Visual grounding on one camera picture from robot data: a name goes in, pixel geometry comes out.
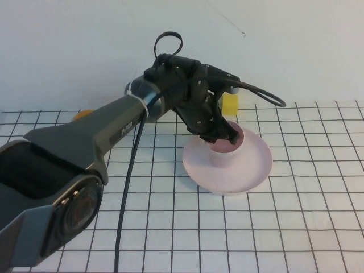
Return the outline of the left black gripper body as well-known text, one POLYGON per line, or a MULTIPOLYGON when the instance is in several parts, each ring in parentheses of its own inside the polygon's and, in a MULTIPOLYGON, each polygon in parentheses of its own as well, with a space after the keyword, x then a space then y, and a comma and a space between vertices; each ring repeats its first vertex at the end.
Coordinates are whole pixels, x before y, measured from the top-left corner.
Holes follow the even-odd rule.
POLYGON ((227 140, 227 122, 222 117, 218 100, 228 86, 217 81, 197 81, 187 86, 186 97, 175 106, 175 112, 194 135, 214 135, 227 140))

